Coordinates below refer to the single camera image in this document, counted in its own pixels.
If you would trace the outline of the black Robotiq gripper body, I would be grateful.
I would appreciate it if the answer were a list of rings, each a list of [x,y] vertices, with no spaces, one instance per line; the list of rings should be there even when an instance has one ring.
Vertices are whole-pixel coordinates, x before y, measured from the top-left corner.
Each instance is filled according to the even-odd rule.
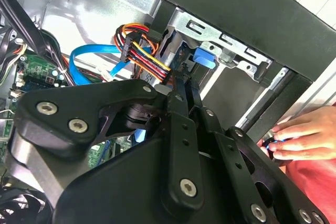
[[[198,143],[139,144],[72,182],[53,223],[195,223],[204,204]]]

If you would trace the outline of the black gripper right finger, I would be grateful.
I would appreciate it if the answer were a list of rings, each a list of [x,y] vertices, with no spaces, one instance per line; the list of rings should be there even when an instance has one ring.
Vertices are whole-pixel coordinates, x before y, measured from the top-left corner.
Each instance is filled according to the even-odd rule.
[[[318,208],[239,128],[224,130],[204,107],[198,85],[185,83],[196,122],[204,204],[195,223],[328,223]]]

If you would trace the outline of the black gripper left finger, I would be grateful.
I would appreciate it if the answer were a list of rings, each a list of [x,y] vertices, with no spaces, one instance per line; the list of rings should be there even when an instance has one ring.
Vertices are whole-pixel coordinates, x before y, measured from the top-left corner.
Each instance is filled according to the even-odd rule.
[[[19,100],[10,152],[54,208],[66,188],[91,171],[87,155],[95,144],[144,128],[142,143],[167,140],[176,154],[179,139],[197,144],[197,137],[183,77],[175,73],[172,79],[168,94],[143,80],[31,91]]]

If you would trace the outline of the person's bare hand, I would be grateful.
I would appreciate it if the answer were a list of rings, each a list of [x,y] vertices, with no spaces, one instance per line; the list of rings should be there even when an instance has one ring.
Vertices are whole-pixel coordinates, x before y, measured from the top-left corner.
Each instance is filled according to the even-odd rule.
[[[279,160],[335,159],[335,106],[324,106],[272,128],[275,141],[260,149]]]

